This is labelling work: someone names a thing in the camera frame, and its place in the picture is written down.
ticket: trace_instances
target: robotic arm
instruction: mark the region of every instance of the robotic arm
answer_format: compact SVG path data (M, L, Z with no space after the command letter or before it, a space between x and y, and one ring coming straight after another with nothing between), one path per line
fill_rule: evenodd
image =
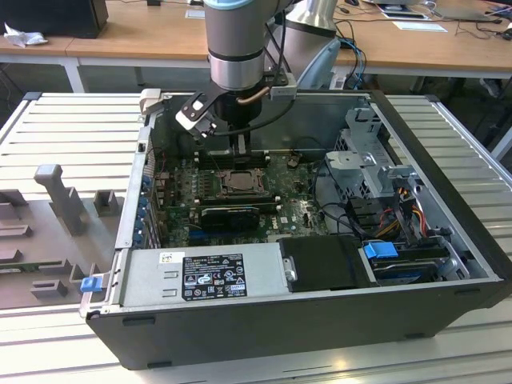
M262 111L262 97L269 92L272 94L271 90L279 94L279 88L296 90L294 77L282 71L281 66L265 72L266 52L274 52L280 64L284 56L289 55L295 63L294 74L303 77L304 73L311 72L311 65L308 65L311 60L315 62L329 47L327 65L330 70L339 50L332 20L336 0L303 0L285 18L284 9L296 2L299 0L204 0L211 82L178 112L176 119L186 130L203 138L239 136L241 140L243 135L247 141L249 132L254 129L249 123ZM267 49L266 22L280 13L281 25L275 31L276 36L272 35L274 45L269 44ZM290 41L285 52L277 42L284 46L287 26ZM227 122L228 131L216 131L217 118Z

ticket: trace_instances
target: black computer tower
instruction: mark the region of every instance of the black computer tower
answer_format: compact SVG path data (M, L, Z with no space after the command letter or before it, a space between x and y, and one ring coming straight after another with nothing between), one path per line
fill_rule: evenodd
M45 36L96 38L108 19L105 0L1 0L4 22L24 32Z

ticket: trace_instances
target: white tissue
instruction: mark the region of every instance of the white tissue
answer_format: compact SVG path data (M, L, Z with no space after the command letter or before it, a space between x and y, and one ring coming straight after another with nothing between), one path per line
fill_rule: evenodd
M7 24L4 24L4 26L6 27L6 32L3 34L3 37L14 46L25 48L25 46L35 46L48 42L39 32L21 32L20 30L10 28Z

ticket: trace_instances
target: blue cable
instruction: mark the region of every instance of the blue cable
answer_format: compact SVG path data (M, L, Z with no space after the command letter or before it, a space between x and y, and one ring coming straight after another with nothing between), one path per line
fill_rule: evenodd
M349 42L348 40L346 39L343 39L343 42L345 44L347 44L350 48L352 48L352 50L354 51L354 54L357 55L358 57L358 62L359 62L359 75L357 77L357 80L354 84L354 86L352 87L352 89L354 90L355 87L360 83L360 81L362 80L362 72L364 71L364 63L363 63L363 60L362 60L362 55L361 55L361 50L359 48L357 48L354 44L352 44L351 42Z

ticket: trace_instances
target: warning label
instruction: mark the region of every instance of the warning label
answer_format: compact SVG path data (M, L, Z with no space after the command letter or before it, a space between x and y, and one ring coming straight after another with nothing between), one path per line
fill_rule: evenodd
M242 296L247 296L242 254L183 258L183 300Z

